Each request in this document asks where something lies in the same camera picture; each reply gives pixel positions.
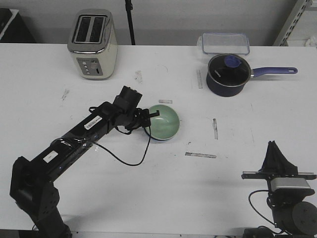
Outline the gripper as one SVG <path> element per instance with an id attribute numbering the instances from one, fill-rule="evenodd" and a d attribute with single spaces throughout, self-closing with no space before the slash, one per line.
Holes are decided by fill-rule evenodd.
<path id="1" fill-rule="evenodd" d="M 272 168 L 271 148 L 273 161 L 278 172 L 269 172 Z M 271 181 L 275 178 L 302 178 L 305 180 L 315 180 L 317 179 L 317 175 L 311 172 L 297 172 L 297 166 L 293 165 L 285 158 L 275 141 L 269 141 L 261 171 L 243 171 L 241 178 L 264 179 L 266 181 Z"/>
<path id="2" fill-rule="evenodd" d="M 113 105 L 118 109 L 114 116 L 114 126 L 124 126 L 127 130 L 135 130 L 139 127 L 145 128 L 151 125 L 150 117 L 157 117 L 160 113 L 159 111 L 149 113 L 148 109 L 138 108 L 141 98 L 141 93 L 123 86 L 113 102 Z"/>

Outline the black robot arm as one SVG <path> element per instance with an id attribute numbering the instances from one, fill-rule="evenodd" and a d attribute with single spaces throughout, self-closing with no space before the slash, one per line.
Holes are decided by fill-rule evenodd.
<path id="1" fill-rule="evenodd" d="M 243 179 L 264 179 L 266 203 L 272 211 L 270 222 L 280 232 L 266 226 L 246 228 L 244 238 L 313 238 L 317 234 L 317 208 L 305 201 L 315 191 L 308 184 L 314 173 L 299 172 L 279 150 L 275 141 L 268 142 L 262 167 L 257 172 L 243 172 Z"/>
<path id="2" fill-rule="evenodd" d="M 31 161 L 23 156 L 13 164 L 10 196 L 29 215 L 41 238 L 70 238 L 72 233 L 57 209 L 59 192 L 54 181 L 112 129 L 123 126 L 130 134 L 151 126 L 159 111 L 138 108 L 142 95 L 124 86 L 113 103 L 90 107 L 90 115 Z"/>

